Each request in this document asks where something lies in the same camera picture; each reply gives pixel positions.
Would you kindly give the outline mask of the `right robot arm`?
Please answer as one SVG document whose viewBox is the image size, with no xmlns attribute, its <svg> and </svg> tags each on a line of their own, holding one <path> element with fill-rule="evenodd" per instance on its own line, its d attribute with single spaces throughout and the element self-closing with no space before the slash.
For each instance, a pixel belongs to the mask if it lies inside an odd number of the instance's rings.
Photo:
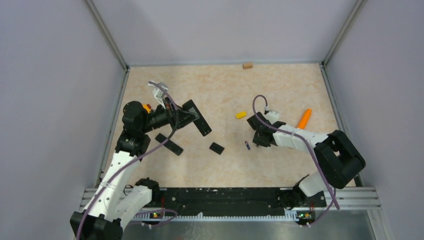
<svg viewBox="0 0 424 240">
<path fill-rule="evenodd" d="M 270 121 L 268 114 L 258 112 L 247 119 L 254 130 L 253 143 L 261 147 L 287 147 L 314 153 L 317 171 L 296 183 L 293 200 L 307 206 L 319 192 L 328 187 L 343 189 L 366 166 L 357 148 L 341 130 L 316 133 L 295 128 L 282 121 Z"/>
</svg>

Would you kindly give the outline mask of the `black remote control with buttons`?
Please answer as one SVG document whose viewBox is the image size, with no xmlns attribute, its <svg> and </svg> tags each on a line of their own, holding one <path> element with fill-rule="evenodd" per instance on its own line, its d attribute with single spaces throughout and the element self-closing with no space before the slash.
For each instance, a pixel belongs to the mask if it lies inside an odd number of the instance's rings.
<svg viewBox="0 0 424 240">
<path fill-rule="evenodd" d="M 196 104 L 194 103 L 192 99 L 185 102 L 182 105 L 182 108 L 196 117 L 193 123 L 195 124 L 195 126 L 197 127 L 197 129 L 199 130 L 199 132 L 201 133 L 203 137 L 207 136 L 208 134 L 212 132 L 211 127 L 209 126 L 206 119 L 201 114 L 201 111 L 198 109 L 198 107 L 196 106 Z"/>
</svg>

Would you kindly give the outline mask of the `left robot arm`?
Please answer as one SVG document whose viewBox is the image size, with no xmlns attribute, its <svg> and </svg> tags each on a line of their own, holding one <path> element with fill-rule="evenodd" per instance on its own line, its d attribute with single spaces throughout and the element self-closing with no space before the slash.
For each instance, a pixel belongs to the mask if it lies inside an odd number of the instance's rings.
<svg viewBox="0 0 424 240">
<path fill-rule="evenodd" d="M 117 140 L 103 180 L 95 194 L 81 212 L 75 211 L 70 225 L 77 240 L 120 240 L 124 230 L 144 207 L 160 202 L 160 193 L 151 186 L 139 185 L 125 198 L 124 188 L 138 164 L 161 146 L 148 150 L 151 142 L 148 133 L 170 125 L 175 132 L 202 118 L 193 100 L 174 106 L 169 98 L 148 112 L 138 101 L 123 108 L 123 130 Z"/>
</svg>

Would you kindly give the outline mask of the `black battery cover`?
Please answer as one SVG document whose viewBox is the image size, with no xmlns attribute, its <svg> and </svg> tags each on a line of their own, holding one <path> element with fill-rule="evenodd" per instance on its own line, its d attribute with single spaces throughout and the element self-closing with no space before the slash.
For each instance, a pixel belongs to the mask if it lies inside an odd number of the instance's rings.
<svg viewBox="0 0 424 240">
<path fill-rule="evenodd" d="M 216 142 L 212 142 L 209 149 L 218 155 L 221 155 L 225 150 L 223 146 L 217 144 Z"/>
</svg>

